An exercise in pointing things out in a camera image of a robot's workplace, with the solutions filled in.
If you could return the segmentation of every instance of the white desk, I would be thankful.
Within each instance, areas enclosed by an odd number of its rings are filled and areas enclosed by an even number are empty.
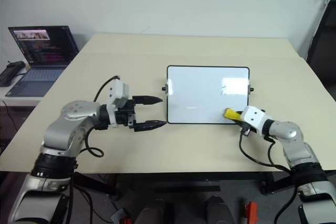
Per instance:
[[[21,69],[19,73],[25,73],[25,68]],[[7,106],[36,106],[42,99],[42,97],[6,97],[5,95],[16,84],[22,76],[17,76],[12,79],[12,84],[9,87],[0,87],[0,100],[5,101]]]
[[[130,95],[154,95],[164,102],[136,106],[137,121],[165,120],[168,65],[248,66],[255,91],[249,103],[276,120],[303,130],[324,169],[336,169],[336,103],[306,62],[285,39],[209,38],[97,34],[45,95],[0,157],[0,170],[27,172],[33,167],[44,131],[61,108],[76,99],[92,100],[99,87],[118,74]],[[98,101],[106,102],[107,90]],[[79,155],[83,173],[231,172],[274,170],[256,165],[238,149],[235,125],[167,124],[147,132],[128,127],[93,131],[90,145],[103,158]],[[255,134],[244,140],[250,155],[266,161],[269,144]],[[280,144],[272,151],[285,165]]]

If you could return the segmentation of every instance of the whiteboard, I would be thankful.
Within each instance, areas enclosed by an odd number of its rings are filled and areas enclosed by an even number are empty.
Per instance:
[[[169,123],[234,123],[223,117],[226,108],[242,111],[248,105],[247,67],[167,67]]]

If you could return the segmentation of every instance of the white wall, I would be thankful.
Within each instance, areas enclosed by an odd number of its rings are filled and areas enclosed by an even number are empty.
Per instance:
[[[0,0],[1,61],[22,56],[8,26],[69,25],[81,48],[97,31],[286,37],[305,56],[324,0]]]

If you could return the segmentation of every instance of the laptop screen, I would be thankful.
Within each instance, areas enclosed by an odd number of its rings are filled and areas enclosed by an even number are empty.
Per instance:
[[[8,29],[32,66],[67,65],[78,53],[68,26],[9,27]]]

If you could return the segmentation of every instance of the laptop keyboard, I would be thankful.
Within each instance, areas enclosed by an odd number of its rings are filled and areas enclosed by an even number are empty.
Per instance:
[[[31,69],[21,81],[56,81],[63,69]]]

